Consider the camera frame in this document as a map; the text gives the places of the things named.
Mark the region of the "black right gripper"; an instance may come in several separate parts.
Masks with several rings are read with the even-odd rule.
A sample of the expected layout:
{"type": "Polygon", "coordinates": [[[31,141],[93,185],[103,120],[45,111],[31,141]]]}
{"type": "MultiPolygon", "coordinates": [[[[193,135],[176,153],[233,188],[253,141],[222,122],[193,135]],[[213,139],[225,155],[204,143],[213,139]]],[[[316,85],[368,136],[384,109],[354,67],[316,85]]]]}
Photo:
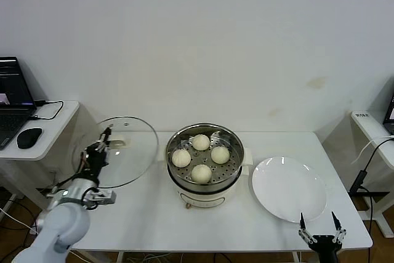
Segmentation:
{"type": "Polygon", "coordinates": [[[306,228],[304,215],[300,213],[300,229],[299,236],[304,242],[308,243],[311,250],[319,255],[332,255],[342,248],[342,242],[347,234],[347,231],[342,227],[340,220],[332,211],[332,219],[336,228],[335,235],[314,235],[312,236],[306,228]]]}

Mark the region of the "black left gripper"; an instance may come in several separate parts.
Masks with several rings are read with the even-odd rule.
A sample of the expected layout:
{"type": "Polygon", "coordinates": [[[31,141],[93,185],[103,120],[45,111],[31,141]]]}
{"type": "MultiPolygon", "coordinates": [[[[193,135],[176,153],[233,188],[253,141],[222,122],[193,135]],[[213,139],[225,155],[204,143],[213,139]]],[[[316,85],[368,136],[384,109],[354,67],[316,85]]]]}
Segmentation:
{"type": "Polygon", "coordinates": [[[85,151],[84,165],[80,177],[88,180],[98,180],[103,167],[108,165],[107,156],[110,154],[111,127],[106,127],[98,138],[101,144],[92,144],[85,151]]]}

